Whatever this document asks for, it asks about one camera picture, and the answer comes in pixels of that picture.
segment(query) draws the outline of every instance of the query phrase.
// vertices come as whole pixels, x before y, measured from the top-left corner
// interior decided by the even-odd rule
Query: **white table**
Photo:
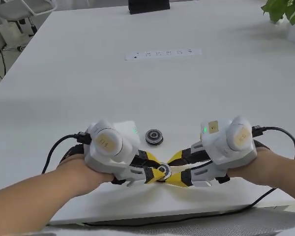
[[[199,139],[204,119],[276,125],[295,136],[295,44],[255,0],[172,3],[129,15],[127,7],[53,12],[0,83],[0,188],[40,174],[56,140],[101,118],[134,120],[147,149],[167,161]],[[132,51],[201,48],[202,56],[125,61]],[[150,148],[144,134],[163,132]],[[262,142],[292,157],[292,142]],[[49,170],[74,144],[56,150]],[[52,223],[103,221],[236,209],[267,187],[241,179],[210,188],[103,184],[75,198]],[[293,200],[277,190],[260,206]]]

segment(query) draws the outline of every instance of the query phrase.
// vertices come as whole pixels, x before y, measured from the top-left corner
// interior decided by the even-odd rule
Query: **hand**
[[[72,186],[76,187],[76,196],[90,193],[100,184],[111,182],[114,176],[106,173],[96,172],[86,166],[84,155],[76,154],[63,160],[55,172],[62,172],[68,176],[68,181],[72,182]]]
[[[258,155],[255,160],[246,166],[229,169],[227,172],[228,176],[241,177],[257,185],[276,187],[280,181],[280,175],[277,173],[277,170],[281,170],[279,166],[282,165],[282,161],[284,162],[286,158],[275,154],[265,147],[258,148],[257,152]]]

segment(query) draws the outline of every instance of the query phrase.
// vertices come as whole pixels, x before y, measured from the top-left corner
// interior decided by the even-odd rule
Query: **black wrist strap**
[[[266,148],[266,149],[269,149],[266,145],[260,143],[260,142],[257,141],[257,140],[254,140],[254,143],[255,143],[256,148]]]

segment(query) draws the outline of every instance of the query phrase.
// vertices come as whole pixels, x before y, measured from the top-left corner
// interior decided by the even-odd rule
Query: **white chair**
[[[56,0],[4,0],[4,3],[1,2],[0,0],[0,17],[8,21],[28,18],[34,34],[37,28],[31,17],[52,12],[57,8]]]

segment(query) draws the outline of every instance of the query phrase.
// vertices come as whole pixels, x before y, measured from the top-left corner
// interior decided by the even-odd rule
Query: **chair leg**
[[[30,17],[29,17],[29,23],[30,23],[31,30],[33,31],[34,34],[36,34],[37,33],[37,28],[34,25],[34,23],[33,23],[33,21],[31,20]]]

